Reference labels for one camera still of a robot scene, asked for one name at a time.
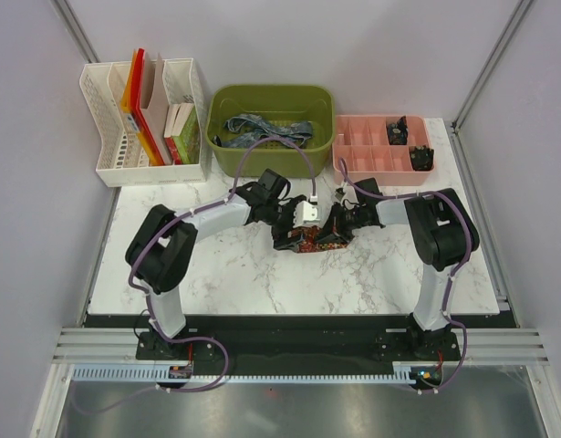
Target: green book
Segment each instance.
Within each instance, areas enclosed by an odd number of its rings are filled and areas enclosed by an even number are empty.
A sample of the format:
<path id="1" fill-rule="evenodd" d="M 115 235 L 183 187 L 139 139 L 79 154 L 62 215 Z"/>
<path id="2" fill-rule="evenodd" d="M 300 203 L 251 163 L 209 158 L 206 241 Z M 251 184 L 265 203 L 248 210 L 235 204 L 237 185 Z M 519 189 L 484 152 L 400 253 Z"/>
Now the green book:
<path id="1" fill-rule="evenodd" d="M 181 155 L 183 164 L 199 162 L 199 121 L 197 120 L 197 110 L 192 103 L 181 104 L 171 137 Z"/>

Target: table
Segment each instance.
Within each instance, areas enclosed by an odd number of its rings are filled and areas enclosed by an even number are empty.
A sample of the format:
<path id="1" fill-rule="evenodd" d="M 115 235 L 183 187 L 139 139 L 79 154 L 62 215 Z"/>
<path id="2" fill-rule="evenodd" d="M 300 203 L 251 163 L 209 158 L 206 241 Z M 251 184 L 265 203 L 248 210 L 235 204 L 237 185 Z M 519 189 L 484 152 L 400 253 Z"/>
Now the table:
<path id="1" fill-rule="evenodd" d="M 421 191 L 452 187 L 469 210 L 461 178 L 442 119 L 426 119 L 436 169 Z M 336 185 L 332 169 L 317 177 L 321 214 L 328 215 Z M 127 284 L 130 267 L 124 254 L 152 206 L 173 210 L 208 202 L 223 195 L 232 178 L 215 159 L 207 182 L 124 187 L 115 214 L 93 294 L 90 315 L 133 315 L 145 308 L 144 296 Z M 291 195 L 310 193 L 309 180 L 291 180 Z M 381 187 L 385 194 L 417 188 Z M 272 249 L 265 224 L 228 229 L 199 242 L 180 290 L 188 314 L 407 314 L 420 292 L 422 262 L 410 228 L 368 227 L 345 249 L 295 254 Z M 459 274 L 452 302 L 455 314 L 499 312 L 489 272 L 479 249 Z"/>

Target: white plastic basket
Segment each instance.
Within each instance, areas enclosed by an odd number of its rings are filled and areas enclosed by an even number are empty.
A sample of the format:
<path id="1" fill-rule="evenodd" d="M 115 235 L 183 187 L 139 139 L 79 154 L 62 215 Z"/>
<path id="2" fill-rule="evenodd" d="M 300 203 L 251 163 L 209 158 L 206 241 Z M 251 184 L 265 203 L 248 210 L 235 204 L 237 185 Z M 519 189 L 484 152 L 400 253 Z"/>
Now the white plastic basket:
<path id="1" fill-rule="evenodd" d="M 207 179 L 212 151 L 203 134 L 207 108 L 196 63 L 192 58 L 167 59 L 162 80 L 169 103 L 193 102 L 201 135 L 198 164 L 150 166 L 130 121 L 119 109 L 126 88 L 130 62 L 87 64 L 79 86 L 101 136 L 96 172 L 108 187 L 169 183 L 198 183 Z"/>

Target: white wall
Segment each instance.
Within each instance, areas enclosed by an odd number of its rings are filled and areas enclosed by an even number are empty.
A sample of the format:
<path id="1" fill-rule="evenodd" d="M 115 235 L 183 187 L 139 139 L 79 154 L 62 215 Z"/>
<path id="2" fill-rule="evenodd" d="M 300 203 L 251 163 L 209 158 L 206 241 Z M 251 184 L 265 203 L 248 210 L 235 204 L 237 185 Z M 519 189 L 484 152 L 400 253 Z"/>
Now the white wall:
<path id="1" fill-rule="evenodd" d="M 561 384 L 561 0 L 535 2 L 462 137 L 517 315 Z"/>
<path id="2" fill-rule="evenodd" d="M 456 116 L 516 0 L 70 0 L 99 57 L 195 57 L 233 83 L 328 87 L 340 113 Z"/>
<path id="3" fill-rule="evenodd" d="M 83 64 L 47 0 L 0 0 L 0 437 L 28 435 L 109 208 Z"/>

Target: gray floor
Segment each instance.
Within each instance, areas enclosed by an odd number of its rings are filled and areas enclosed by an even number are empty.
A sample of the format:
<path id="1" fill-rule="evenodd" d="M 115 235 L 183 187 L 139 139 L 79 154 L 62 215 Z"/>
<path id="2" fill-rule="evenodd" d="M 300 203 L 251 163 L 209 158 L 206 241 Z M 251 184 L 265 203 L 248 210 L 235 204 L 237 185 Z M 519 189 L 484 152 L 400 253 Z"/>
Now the gray floor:
<path id="1" fill-rule="evenodd" d="M 79 383 L 76 402 L 102 408 L 144 386 Z M 59 436 L 71 438 L 546 437 L 529 380 L 519 368 L 464 369 L 447 391 L 420 397 L 384 385 L 350 384 L 152 391 L 94 416 L 66 406 L 62 423 L 66 419 L 68 430 Z"/>

